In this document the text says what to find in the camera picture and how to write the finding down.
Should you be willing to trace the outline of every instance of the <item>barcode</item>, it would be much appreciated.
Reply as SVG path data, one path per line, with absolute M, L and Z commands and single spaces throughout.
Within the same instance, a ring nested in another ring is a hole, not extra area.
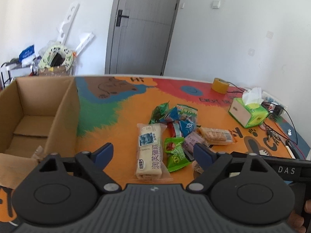
M 233 142 L 230 132 L 226 132 L 224 135 L 226 136 L 227 141 Z

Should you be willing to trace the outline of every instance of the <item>open cardboard box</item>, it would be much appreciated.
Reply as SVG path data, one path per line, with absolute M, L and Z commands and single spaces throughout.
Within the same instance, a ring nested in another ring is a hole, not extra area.
M 74 77 L 17 78 L 0 92 L 0 185 L 19 185 L 38 146 L 74 156 L 79 112 Z

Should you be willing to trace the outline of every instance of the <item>red painted area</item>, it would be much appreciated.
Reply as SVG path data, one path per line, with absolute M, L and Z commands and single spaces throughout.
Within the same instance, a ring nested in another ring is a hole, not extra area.
M 194 82 L 187 80 L 171 80 L 171 79 L 156 79 L 156 88 L 170 95 L 185 99 L 194 103 L 201 103 L 210 106 L 228 106 L 232 103 L 235 97 L 242 97 L 241 93 L 227 93 L 225 95 L 212 90 L 211 83 Z M 194 96 L 181 90 L 182 86 L 191 86 L 202 92 L 201 96 Z M 229 87 L 228 91 L 237 91 L 235 87 Z

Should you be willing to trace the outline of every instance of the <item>yellow tape roll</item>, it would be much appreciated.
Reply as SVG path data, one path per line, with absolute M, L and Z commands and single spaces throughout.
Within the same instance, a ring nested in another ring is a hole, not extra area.
M 226 81 L 219 79 L 219 78 L 215 78 L 213 85 L 212 85 L 212 89 L 215 90 L 218 93 L 221 94 L 226 94 L 226 92 L 228 91 L 229 88 L 229 83 L 227 83 Z

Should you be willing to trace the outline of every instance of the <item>green tissue box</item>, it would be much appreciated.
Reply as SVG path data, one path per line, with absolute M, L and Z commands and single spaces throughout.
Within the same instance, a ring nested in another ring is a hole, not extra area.
M 229 114 L 244 128 L 250 128 L 260 125 L 269 113 L 257 103 L 244 105 L 242 98 L 234 98 Z

